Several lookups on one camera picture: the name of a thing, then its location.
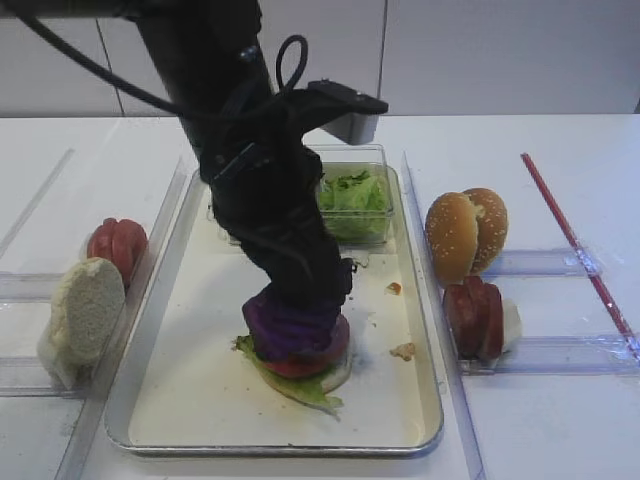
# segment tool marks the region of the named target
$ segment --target top bun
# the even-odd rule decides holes
[[[446,287],[486,270],[507,237],[507,209],[487,188],[440,195],[429,208],[426,234],[438,282]]]

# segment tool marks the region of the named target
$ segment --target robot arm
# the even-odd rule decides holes
[[[337,242],[324,227],[315,201],[322,164],[303,146],[302,136],[348,114],[385,113],[387,105],[328,80],[294,89],[306,64],[306,41],[299,36],[290,37],[278,55],[280,90],[274,93],[257,40],[257,0],[2,3],[0,16],[15,14],[68,55],[36,17],[119,16],[137,25],[172,103],[151,100],[180,117],[201,178],[210,187],[217,221],[271,279],[260,298],[244,308],[257,353],[271,360],[291,353],[274,346],[277,341],[269,341],[268,333],[261,341],[263,324],[277,330],[287,322],[309,322],[321,339],[315,343],[326,346],[322,338],[328,338],[351,290],[352,266],[340,258]],[[280,63],[286,47],[295,42],[301,46],[301,62],[284,83]],[[113,83],[114,76],[106,75],[102,78]],[[130,85],[117,86],[140,93],[127,90]]]

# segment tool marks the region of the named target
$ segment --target red straw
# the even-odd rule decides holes
[[[542,179],[540,172],[538,172],[538,169],[533,164],[533,160],[531,160],[531,157],[529,156],[528,153],[523,153],[520,156],[522,157],[522,160],[524,161],[524,164],[527,167],[527,170],[529,170],[531,177],[533,177],[533,181],[536,182],[536,185],[538,186],[538,190],[540,190],[540,193],[542,194],[544,200],[547,202],[547,205],[549,206],[551,213],[553,213],[553,216],[556,218],[556,221],[558,222],[558,225],[562,229],[564,236],[567,238],[567,241],[569,242],[569,244],[573,247],[574,251],[576,252],[585,270],[589,272],[589,267],[588,265],[586,265],[584,255],[583,255],[584,249],[582,245],[580,245],[580,242],[578,241],[576,234],[573,232],[573,229],[569,225],[567,218],[564,216],[564,214],[562,213],[562,210],[560,210],[560,207],[556,203],[555,198],[553,198],[553,195],[551,194],[549,187],[547,187],[547,184]],[[638,351],[639,350],[638,340],[633,334],[631,327],[629,326],[625,318],[622,316],[622,312],[620,311],[620,308],[618,308],[616,301],[613,299],[613,296],[611,295],[611,293],[609,292],[609,289],[605,285],[604,280],[602,280],[602,277],[599,274],[589,275],[589,279],[593,284],[593,288],[595,288],[596,292],[598,293],[600,300],[602,300],[602,303],[604,304],[605,308],[609,312],[609,315],[611,315],[613,323],[615,323],[616,328],[620,332],[620,335],[622,335],[625,341],[627,342],[627,347],[631,351],[631,354],[638,362],[640,362],[640,352]]]

